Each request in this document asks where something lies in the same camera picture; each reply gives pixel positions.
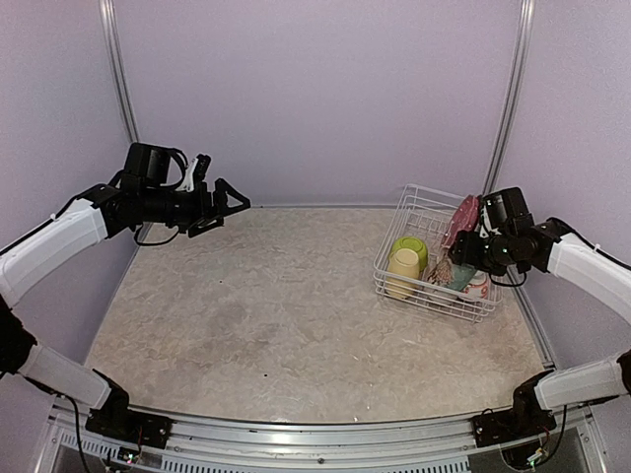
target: mug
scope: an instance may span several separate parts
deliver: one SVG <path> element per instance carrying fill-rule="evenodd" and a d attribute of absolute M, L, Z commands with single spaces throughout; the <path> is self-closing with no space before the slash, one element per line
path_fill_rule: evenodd
<path fill-rule="evenodd" d="M 484 271 L 478 271 L 463 292 L 473 298 L 486 299 L 489 294 L 489 283 L 489 275 Z"/>
<path fill-rule="evenodd" d="M 390 259 L 387 272 L 410 279 L 418 279 L 421 275 L 420 258 L 416 251 L 402 248 Z M 416 287 L 416 284 L 391 276 L 386 277 L 386 292 L 395 299 L 409 298 Z"/>

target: wire basket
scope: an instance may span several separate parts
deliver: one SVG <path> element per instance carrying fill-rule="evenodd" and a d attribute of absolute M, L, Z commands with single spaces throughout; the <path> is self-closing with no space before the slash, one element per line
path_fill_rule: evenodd
<path fill-rule="evenodd" d="M 396 207 L 386 238 L 375 259 L 375 284 L 377 293 L 421 309 L 480 322 L 495 310 L 502 301 L 502 288 L 491 284 L 486 298 L 476 298 L 465 293 L 436 286 L 427 282 L 427 276 L 436 266 L 443 249 L 441 240 L 450 231 L 450 220 L 463 197 L 438 190 L 407 184 Z M 410 279 L 388 273 L 388 256 L 394 242 L 400 237 L 418 237 L 425 241 L 429 262 L 420 279 Z M 398 282 L 412 283 L 399 285 Z M 387 291 L 407 295 L 405 299 L 393 298 Z"/>

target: black mount bracket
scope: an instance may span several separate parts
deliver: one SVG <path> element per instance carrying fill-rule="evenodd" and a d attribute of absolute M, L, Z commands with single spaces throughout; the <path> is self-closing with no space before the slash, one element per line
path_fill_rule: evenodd
<path fill-rule="evenodd" d="M 36 344 L 35 337 L 0 296 L 0 372 L 17 373 Z"/>
<path fill-rule="evenodd" d="M 534 387 L 551 371 L 535 375 L 513 393 L 513 407 L 504 411 L 484 411 L 471 419 L 475 444 L 478 447 L 506 443 L 543 434 L 556 429 L 554 415 L 543 411 L 534 394 Z"/>
<path fill-rule="evenodd" d="M 129 394 L 104 374 L 111 393 L 101 409 L 91 409 L 86 430 L 112 439 L 164 449 L 173 421 L 165 416 L 129 409 Z"/>
<path fill-rule="evenodd" d="M 622 368 L 622 382 L 624 383 L 624 387 L 626 387 L 629 394 L 631 394 L 631 350 L 620 355 L 617 362 Z"/>

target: metal frame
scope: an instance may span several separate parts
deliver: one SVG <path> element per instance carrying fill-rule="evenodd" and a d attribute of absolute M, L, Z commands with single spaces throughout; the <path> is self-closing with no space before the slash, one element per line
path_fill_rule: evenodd
<path fill-rule="evenodd" d="M 125 125 L 127 138 L 130 143 L 133 143 L 140 141 L 140 138 L 138 136 L 138 127 L 136 126 L 133 107 L 131 106 L 131 99 L 129 98 L 127 81 L 125 80 L 125 70 L 122 64 L 122 54 L 118 40 L 118 29 L 116 28 L 114 3 L 113 0 L 99 0 L 99 6 L 101 22 L 103 23 L 105 33 L 105 45 L 109 56 L 109 65 L 114 80 L 116 96 L 118 97 L 118 105 Z"/>
<path fill-rule="evenodd" d="M 469 424 L 469 415 L 423 421 L 380 424 L 288 425 L 228 421 L 155 409 L 138 410 L 158 413 L 175 422 L 165 450 L 146 447 L 143 455 L 153 467 L 142 464 L 141 471 L 182 471 L 196 473 L 212 468 L 228 471 L 410 471 L 423 467 L 449 471 L 444 465 L 462 464 L 476 453 L 497 450 L 499 446 L 477 448 Z M 82 412 L 85 419 L 87 412 Z M 560 425 L 562 412 L 555 413 Z M 580 435 L 594 439 L 584 442 L 584 453 L 592 473 L 604 473 L 602 448 L 598 447 L 594 420 L 589 408 L 568 410 L 566 429 L 577 428 Z M 50 413 L 45 449 L 37 464 L 37 473 L 52 471 L 61 445 L 77 448 L 74 411 L 67 401 L 57 400 Z M 108 449 L 133 446 L 88 432 L 82 432 L 84 449 L 99 455 Z M 502 445 L 503 449 L 525 440 Z"/>
<path fill-rule="evenodd" d="M 500 173 L 500 167 L 502 166 L 506 154 L 506 146 L 509 141 L 509 135 L 511 134 L 515 113 L 517 112 L 517 103 L 520 96 L 520 89 L 522 88 L 522 78 L 524 76 L 524 70 L 526 69 L 526 57 L 530 44 L 533 14 L 534 0 L 523 0 L 517 43 L 513 56 L 513 66 L 509 79 L 509 90 L 504 101 L 500 129 L 495 139 L 491 164 L 487 171 L 482 190 L 484 195 L 492 192 L 495 188 Z"/>

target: cup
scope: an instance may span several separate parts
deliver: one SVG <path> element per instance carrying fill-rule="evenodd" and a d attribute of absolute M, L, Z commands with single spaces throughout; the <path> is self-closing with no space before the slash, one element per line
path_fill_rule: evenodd
<path fill-rule="evenodd" d="M 421 275 L 421 262 L 416 251 L 402 248 L 394 253 L 387 266 L 387 272 L 410 279 L 418 279 Z M 395 299 L 409 298 L 417 285 L 398 278 L 386 277 L 386 292 Z"/>
<path fill-rule="evenodd" d="M 392 244 L 390 254 L 388 258 L 392 259 L 392 256 L 400 249 L 408 248 L 418 254 L 418 258 L 421 264 L 421 272 L 427 267 L 428 251 L 425 241 L 415 236 L 402 236 Z"/>
<path fill-rule="evenodd" d="M 453 264 L 448 256 L 445 256 L 444 259 L 438 263 L 438 265 L 445 264 L 449 264 L 451 268 L 451 280 L 448 282 L 443 281 L 440 284 L 435 284 L 435 286 L 460 292 L 466 287 L 469 281 L 471 281 L 471 278 L 473 278 L 473 276 L 475 275 L 475 268 L 473 266 L 459 266 L 457 264 Z M 425 292 L 428 294 L 436 294 L 435 296 L 429 296 L 429 299 L 437 304 L 449 305 L 457 299 L 456 294 L 451 294 L 436 288 L 428 288 Z"/>
<path fill-rule="evenodd" d="M 462 290 L 468 296 L 486 299 L 489 294 L 489 276 L 483 271 L 475 273 L 469 284 Z"/>

